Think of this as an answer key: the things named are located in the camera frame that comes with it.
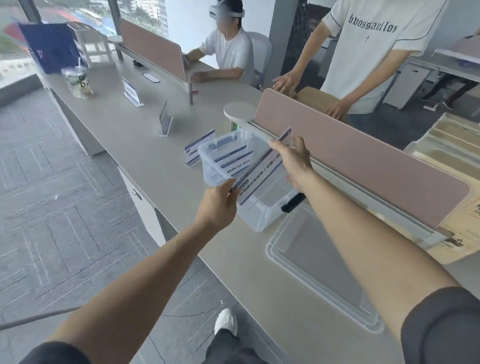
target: white t-shirt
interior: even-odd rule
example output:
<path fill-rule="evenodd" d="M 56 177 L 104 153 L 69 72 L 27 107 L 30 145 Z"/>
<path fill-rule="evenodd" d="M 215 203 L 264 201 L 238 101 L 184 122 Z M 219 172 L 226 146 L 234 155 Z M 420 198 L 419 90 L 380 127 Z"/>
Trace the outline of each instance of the white t-shirt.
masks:
<path fill-rule="evenodd" d="M 240 28 L 238 34 L 230 40 L 226 40 L 223 34 L 216 29 L 202 43 L 199 50 L 206 56 L 215 54 L 220 69 L 242 68 L 241 81 L 256 86 L 253 44 L 243 28 Z"/>
<path fill-rule="evenodd" d="M 323 22 L 340 38 L 322 91 L 344 98 L 365 81 L 392 49 L 426 49 L 450 0 L 337 0 Z M 367 114 L 392 81 L 366 94 L 350 114 Z"/>

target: black shirt sleeve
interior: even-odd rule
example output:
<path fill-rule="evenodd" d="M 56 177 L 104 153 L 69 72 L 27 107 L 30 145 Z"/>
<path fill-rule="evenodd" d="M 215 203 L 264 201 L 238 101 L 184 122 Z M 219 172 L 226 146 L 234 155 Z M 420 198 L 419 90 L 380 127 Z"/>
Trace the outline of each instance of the black shirt sleeve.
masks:
<path fill-rule="evenodd" d="M 480 301 L 461 287 L 419 303 L 401 330 L 406 364 L 479 364 Z"/>
<path fill-rule="evenodd" d="M 19 364 L 91 364 L 85 354 L 65 342 L 44 342 Z"/>

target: black pants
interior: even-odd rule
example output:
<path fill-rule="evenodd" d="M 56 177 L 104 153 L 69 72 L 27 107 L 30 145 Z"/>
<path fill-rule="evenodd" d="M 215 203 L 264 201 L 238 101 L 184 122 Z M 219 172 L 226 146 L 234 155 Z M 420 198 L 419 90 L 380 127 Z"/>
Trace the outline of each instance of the black pants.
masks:
<path fill-rule="evenodd" d="M 242 348 L 240 339 L 220 329 L 207 349 L 203 364 L 267 364 L 251 348 Z"/>
<path fill-rule="evenodd" d="M 470 91 L 471 89 L 473 89 L 475 86 L 479 84 L 478 82 L 467 80 L 462 77 L 454 76 L 452 74 L 446 74 L 437 82 L 437 84 L 432 88 L 432 90 L 424 97 L 428 97 L 428 98 L 432 97 L 442 88 L 446 87 L 450 82 L 454 82 L 454 81 L 459 81 L 464 85 L 458 91 L 454 92 L 447 100 L 445 100 L 447 104 L 451 104 L 458 98 L 462 97 L 464 93 L 466 93 L 467 91 Z"/>

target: window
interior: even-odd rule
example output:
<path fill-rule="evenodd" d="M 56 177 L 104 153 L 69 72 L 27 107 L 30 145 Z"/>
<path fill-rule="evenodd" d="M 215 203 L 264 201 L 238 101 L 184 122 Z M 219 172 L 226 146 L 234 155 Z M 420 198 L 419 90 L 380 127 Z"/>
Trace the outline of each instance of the window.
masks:
<path fill-rule="evenodd" d="M 165 0 L 118 0 L 123 19 L 168 38 Z"/>
<path fill-rule="evenodd" d="M 34 0 L 34 3 L 44 23 L 81 22 L 106 36 L 117 34 L 107 0 Z"/>
<path fill-rule="evenodd" d="M 18 39 L 14 25 L 17 21 L 27 21 L 18 1 L 0 1 L 0 80 L 16 78 L 31 72 L 24 67 L 17 68 L 17 65 L 32 60 L 27 47 Z"/>

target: white vr headset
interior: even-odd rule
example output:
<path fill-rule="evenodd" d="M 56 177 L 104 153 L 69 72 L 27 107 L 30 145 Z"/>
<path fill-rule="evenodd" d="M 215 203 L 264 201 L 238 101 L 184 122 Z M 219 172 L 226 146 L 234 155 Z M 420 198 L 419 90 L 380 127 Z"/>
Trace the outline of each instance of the white vr headset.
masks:
<path fill-rule="evenodd" d="M 217 5 L 210 7 L 211 18 L 222 20 L 227 18 L 243 18 L 245 16 L 245 10 L 242 12 L 231 12 L 224 2 L 225 0 L 221 0 Z"/>

